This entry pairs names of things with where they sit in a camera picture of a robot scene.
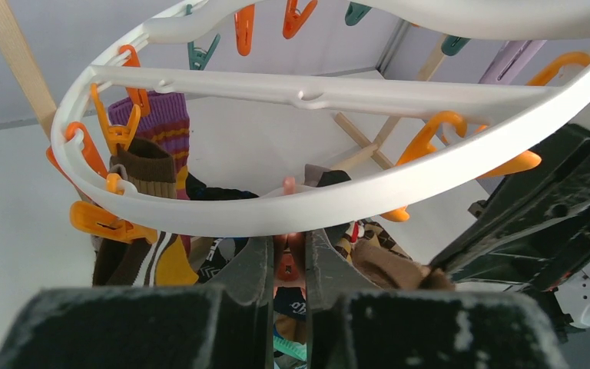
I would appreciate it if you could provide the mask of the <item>white round clip hanger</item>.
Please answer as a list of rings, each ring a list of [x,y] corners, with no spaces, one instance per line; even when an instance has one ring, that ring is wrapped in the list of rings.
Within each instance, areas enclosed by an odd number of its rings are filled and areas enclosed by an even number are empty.
[[[590,38],[590,1],[373,1],[371,6],[438,32],[481,40]],[[242,201],[170,200],[140,194],[127,181],[107,181],[110,151],[94,119],[81,125],[98,92],[131,87],[187,92],[193,168],[203,177],[247,186],[260,194]],[[263,236],[310,231],[366,218],[442,194],[509,163],[571,121],[590,104],[590,65],[559,87],[387,81],[240,72],[188,71],[124,65],[108,47],[75,80],[55,115],[51,148],[60,169],[110,213],[145,227],[196,236]],[[307,161],[328,164],[351,149],[335,112],[376,132],[387,115],[404,126],[392,145],[418,151],[422,121],[459,113],[478,133],[446,132],[447,147],[386,171],[370,169],[345,184],[278,194],[283,175]]]

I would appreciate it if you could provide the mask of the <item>tan brown sock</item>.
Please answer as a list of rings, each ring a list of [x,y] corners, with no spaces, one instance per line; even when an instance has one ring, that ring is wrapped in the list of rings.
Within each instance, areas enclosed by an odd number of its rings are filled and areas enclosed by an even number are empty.
[[[110,172],[132,183],[140,194],[177,198],[174,159],[161,146],[145,138],[134,138],[128,149],[118,149],[110,158]]]

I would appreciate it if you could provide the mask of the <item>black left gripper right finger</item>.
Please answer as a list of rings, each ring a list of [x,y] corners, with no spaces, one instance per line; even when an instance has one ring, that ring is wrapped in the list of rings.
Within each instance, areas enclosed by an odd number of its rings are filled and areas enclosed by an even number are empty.
[[[331,245],[323,229],[306,236],[307,366],[357,368],[347,298],[379,288]]]

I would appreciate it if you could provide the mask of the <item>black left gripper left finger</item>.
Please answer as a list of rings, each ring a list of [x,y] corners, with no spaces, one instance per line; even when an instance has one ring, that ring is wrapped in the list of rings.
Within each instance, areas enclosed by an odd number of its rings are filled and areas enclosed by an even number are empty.
[[[273,365],[273,244],[250,238],[246,247],[212,279],[222,287],[211,349],[212,368],[271,368]]]

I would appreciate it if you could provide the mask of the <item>tan wavy striped sock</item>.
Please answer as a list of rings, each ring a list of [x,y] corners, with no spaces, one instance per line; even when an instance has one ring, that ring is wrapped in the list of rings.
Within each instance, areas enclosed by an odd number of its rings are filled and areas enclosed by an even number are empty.
[[[386,290],[454,291],[456,286],[441,269],[417,263],[391,250],[361,242],[351,254],[353,266],[376,286]]]

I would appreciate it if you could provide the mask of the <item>mustard yellow brown sock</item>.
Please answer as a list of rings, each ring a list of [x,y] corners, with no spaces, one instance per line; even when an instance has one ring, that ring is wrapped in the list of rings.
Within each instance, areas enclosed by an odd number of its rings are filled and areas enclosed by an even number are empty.
[[[130,244],[92,238],[94,286],[180,286],[198,281],[179,235],[160,232],[155,243],[141,238]]]

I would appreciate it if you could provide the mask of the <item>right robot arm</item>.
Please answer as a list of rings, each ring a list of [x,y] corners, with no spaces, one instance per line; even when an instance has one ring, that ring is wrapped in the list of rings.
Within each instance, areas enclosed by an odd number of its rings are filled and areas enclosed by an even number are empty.
[[[590,104],[534,151],[540,165],[473,203],[475,223],[431,265],[527,294],[565,338],[590,328]]]

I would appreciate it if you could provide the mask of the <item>purple striped sock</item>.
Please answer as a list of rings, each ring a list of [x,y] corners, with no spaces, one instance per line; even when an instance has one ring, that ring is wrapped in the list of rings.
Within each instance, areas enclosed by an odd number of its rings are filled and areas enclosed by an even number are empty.
[[[186,179],[189,155],[190,118],[184,94],[147,94],[151,112],[140,119],[137,138],[154,142],[174,159],[177,199],[187,200]]]

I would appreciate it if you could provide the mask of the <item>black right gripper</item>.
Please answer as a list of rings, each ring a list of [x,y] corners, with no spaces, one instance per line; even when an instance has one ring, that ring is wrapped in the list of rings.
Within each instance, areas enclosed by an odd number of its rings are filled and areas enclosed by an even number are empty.
[[[590,130],[569,123],[538,143],[538,167],[507,175],[476,222],[431,260],[456,282],[550,290],[590,262]]]

